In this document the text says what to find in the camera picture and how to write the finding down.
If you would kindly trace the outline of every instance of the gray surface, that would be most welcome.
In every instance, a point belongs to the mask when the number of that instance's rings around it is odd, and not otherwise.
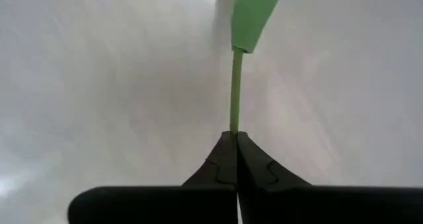
[[[423,185],[423,0],[281,0],[241,129],[315,184]],[[181,184],[229,123],[233,0],[0,0],[0,222]]]

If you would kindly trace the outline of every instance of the green stick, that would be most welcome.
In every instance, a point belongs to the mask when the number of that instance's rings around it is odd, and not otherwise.
[[[229,129],[233,134],[238,133],[239,97],[241,93],[241,69],[243,67],[243,51],[233,48],[232,86],[231,86],[231,121]]]

